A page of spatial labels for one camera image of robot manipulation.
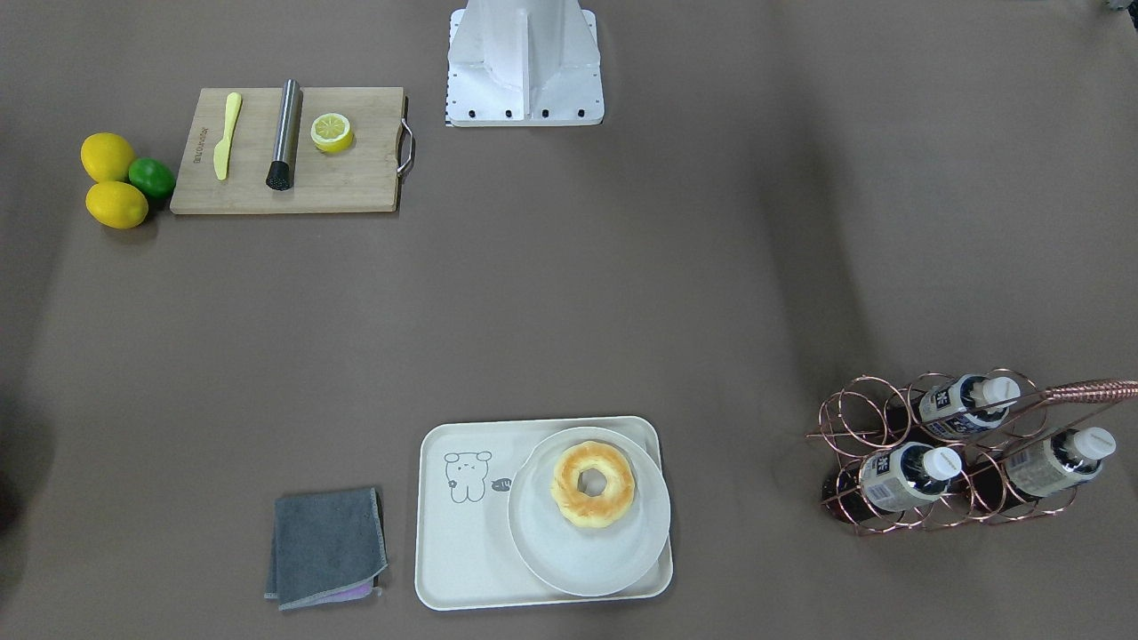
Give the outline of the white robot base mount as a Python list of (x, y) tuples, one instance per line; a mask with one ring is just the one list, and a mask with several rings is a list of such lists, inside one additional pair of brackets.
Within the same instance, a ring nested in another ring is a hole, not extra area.
[(597, 16), (577, 1), (469, 1), (451, 13), (448, 25), (447, 125), (605, 120)]

